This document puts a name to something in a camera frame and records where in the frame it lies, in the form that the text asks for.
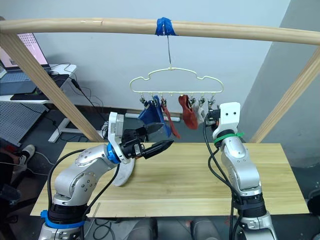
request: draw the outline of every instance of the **pegboard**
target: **pegboard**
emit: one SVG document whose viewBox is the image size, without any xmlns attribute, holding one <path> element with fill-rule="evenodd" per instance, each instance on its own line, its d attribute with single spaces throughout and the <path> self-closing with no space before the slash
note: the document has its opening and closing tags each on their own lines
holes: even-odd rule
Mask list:
<svg viewBox="0 0 320 240">
<path fill-rule="evenodd" d="M 23 103 L 23 105 L 15 102 L 0 102 L 0 138 L 18 147 L 21 145 L 19 141 L 41 114 L 48 111 L 48 108 L 42 104 Z"/>
</svg>

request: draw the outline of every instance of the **white cloth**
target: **white cloth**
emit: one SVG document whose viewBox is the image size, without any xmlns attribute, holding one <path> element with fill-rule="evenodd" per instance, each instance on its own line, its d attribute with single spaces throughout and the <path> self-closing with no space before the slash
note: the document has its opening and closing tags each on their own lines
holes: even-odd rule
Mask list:
<svg viewBox="0 0 320 240">
<path fill-rule="evenodd" d="M 192 105 L 192 109 L 195 113 L 196 121 L 199 126 L 205 121 L 205 117 L 206 117 L 205 110 L 199 106 L 199 103 L 197 101 Z"/>
<path fill-rule="evenodd" d="M 125 184 L 127 182 L 127 180 L 129 179 L 129 177 L 131 176 L 131 173 L 134 170 L 134 167 L 135 167 L 135 159 L 134 158 L 131 158 L 130 162 L 127 164 L 124 164 L 123 162 L 121 162 L 118 175 L 115 177 L 112 184 L 117 187 L 120 187 L 123 184 Z"/>
</svg>

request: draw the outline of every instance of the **blue ring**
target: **blue ring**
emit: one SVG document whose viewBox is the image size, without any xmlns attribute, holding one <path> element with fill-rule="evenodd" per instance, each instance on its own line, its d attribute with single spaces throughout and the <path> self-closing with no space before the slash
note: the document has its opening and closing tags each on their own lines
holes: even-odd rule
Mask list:
<svg viewBox="0 0 320 240">
<path fill-rule="evenodd" d="M 48 211 L 43 210 L 40 214 L 41 218 L 45 220 L 45 224 L 47 224 L 50 228 L 54 229 L 73 229 L 73 228 L 78 228 L 81 227 L 85 224 L 85 221 L 80 221 L 76 223 L 71 223 L 71 224 L 57 224 L 49 220 L 48 218 Z"/>
<path fill-rule="evenodd" d="M 108 144 L 108 146 L 106 147 L 106 150 L 108 152 L 108 156 L 107 158 L 113 162 L 114 164 L 119 164 L 121 163 L 118 159 L 117 159 L 117 156 L 114 154 L 114 152 L 112 151 L 112 145 L 111 143 Z"/>
</svg>

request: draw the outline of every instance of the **gray wall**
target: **gray wall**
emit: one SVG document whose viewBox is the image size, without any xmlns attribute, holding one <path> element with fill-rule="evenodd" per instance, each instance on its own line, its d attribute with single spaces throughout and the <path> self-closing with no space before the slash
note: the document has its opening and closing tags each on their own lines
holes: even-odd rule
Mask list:
<svg viewBox="0 0 320 240">
<path fill-rule="evenodd" d="M 281 27 L 320 31 L 320 1 L 291 1 Z M 272 43 L 241 110 L 239 129 L 248 141 L 295 81 L 317 47 Z M 263 140 L 281 143 L 292 166 L 320 162 L 320 76 Z"/>
</svg>

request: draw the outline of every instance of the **green zip tie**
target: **green zip tie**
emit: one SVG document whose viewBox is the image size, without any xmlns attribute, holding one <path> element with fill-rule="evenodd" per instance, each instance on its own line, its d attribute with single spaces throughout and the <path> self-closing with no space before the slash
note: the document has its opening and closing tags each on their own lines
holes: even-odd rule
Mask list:
<svg viewBox="0 0 320 240">
<path fill-rule="evenodd" d="M 213 141 L 214 144 L 216 144 L 217 142 L 223 140 L 223 139 L 226 139 L 228 137 L 242 137 L 243 135 L 245 135 L 244 132 L 237 132 L 237 133 L 229 133 L 229 134 L 226 134 L 226 135 L 223 135 L 223 136 L 220 136 L 218 137 L 217 139 L 215 139 Z"/>
</svg>

